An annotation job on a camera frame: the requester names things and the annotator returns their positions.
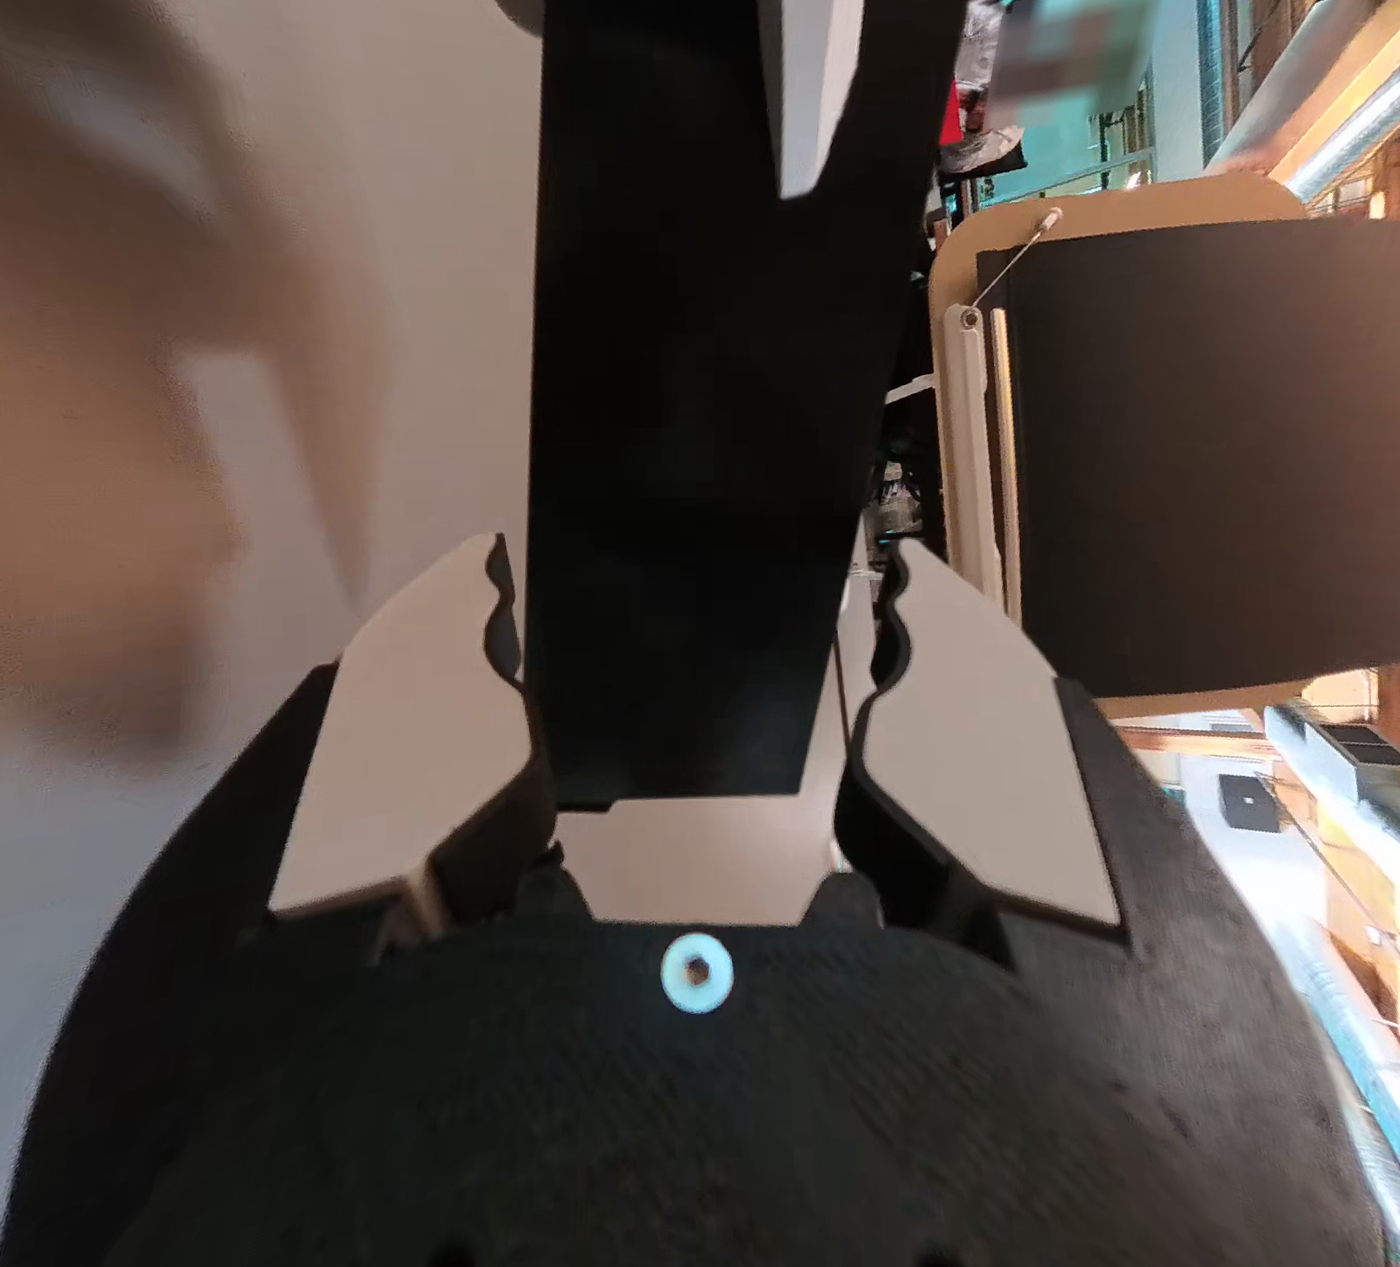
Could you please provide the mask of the cardboard holder with black panel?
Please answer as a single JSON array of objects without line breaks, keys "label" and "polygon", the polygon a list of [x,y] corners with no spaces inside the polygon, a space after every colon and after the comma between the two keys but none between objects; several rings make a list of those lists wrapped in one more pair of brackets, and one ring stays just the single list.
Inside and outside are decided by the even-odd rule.
[{"label": "cardboard holder with black panel", "polygon": [[930,263],[950,570],[1121,712],[1400,659],[1400,227],[1263,175],[974,211]]}]

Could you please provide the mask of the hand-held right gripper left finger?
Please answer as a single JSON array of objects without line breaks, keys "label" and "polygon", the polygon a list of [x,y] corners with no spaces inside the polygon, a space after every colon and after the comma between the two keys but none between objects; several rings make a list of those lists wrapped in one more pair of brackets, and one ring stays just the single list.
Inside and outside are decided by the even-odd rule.
[{"label": "hand-held right gripper left finger", "polygon": [[557,809],[514,606],[506,539],[487,533],[352,637],[273,882],[276,918],[392,901],[442,935],[516,904]]}]

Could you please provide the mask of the black sheet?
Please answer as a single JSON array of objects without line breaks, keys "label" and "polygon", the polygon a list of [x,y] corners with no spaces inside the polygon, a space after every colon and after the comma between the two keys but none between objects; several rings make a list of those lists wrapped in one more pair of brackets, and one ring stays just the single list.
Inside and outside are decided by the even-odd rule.
[{"label": "black sheet", "polygon": [[543,0],[523,681],[560,811],[796,796],[969,0],[779,197],[756,0]]}]

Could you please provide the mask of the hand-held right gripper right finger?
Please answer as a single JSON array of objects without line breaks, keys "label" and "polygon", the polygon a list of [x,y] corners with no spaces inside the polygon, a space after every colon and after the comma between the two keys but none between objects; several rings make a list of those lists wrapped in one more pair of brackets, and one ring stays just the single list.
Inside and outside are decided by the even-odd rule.
[{"label": "hand-held right gripper right finger", "polygon": [[886,932],[994,967],[1125,967],[1125,913],[1054,669],[923,545],[879,597],[834,837]]}]

